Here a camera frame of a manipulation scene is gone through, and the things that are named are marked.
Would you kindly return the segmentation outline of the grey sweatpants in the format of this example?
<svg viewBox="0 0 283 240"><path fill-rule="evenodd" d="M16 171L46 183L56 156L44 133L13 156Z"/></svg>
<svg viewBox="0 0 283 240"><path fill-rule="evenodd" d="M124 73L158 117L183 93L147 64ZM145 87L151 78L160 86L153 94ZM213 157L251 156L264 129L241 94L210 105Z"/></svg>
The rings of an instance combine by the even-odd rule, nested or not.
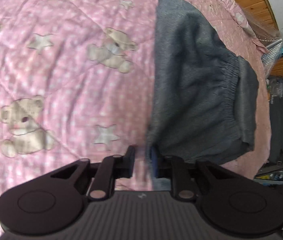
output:
<svg viewBox="0 0 283 240"><path fill-rule="evenodd" d="M189 2L158 0L154 65L151 175L156 153L222 165L255 148L257 75Z"/></svg>

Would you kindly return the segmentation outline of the pink teddy bear quilt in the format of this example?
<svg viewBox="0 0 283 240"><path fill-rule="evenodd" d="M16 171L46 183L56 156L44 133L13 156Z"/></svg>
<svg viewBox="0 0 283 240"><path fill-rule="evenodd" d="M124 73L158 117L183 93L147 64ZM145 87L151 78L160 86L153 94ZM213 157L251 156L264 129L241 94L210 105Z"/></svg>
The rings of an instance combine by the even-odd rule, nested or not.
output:
<svg viewBox="0 0 283 240"><path fill-rule="evenodd" d="M116 188L152 189L143 147L157 1L0 0L0 195L80 158L124 154L129 145L137 146L133 177ZM255 149L225 165L251 179L270 152L265 48L234 0L186 1L257 74Z"/></svg>

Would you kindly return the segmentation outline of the clear plastic storage bag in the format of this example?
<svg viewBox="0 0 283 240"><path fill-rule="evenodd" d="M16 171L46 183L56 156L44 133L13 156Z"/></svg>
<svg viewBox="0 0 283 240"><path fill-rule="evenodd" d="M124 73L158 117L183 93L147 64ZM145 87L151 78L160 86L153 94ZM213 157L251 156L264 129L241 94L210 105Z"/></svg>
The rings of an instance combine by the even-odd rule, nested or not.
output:
<svg viewBox="0 0 283 240"><path fill-rule="evenodd" d="M265 77L270 75L273 67L281 57L283 34L273 26L259 21L250 12L242 9L246 24L243 29L253 38L262 51L261 61Z"/></svg>

